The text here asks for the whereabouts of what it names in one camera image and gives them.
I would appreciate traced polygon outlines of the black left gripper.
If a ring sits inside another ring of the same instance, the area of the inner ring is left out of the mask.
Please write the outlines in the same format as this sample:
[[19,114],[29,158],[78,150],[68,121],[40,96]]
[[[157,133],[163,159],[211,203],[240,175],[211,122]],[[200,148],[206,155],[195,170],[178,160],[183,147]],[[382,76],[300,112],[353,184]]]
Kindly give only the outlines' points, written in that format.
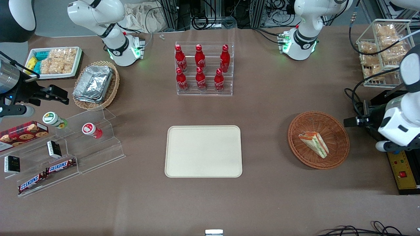
[[365,127],[374,131],[378,131],[382,120],[382,111],[369,111],[365,112],[363,117],[351,117],[344,119],[344,127]]

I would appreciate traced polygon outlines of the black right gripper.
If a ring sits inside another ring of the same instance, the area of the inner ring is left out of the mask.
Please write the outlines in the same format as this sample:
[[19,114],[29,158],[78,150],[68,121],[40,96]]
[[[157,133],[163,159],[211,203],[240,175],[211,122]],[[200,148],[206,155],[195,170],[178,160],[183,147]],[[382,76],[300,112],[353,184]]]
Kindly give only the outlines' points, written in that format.
[[36,82],[37,78],[20,77],[13,92],[13,104],[29,103],[39,107],[41,100],[54,100],[60,103],[69,104],[68,92],[56,85],[41,87]]

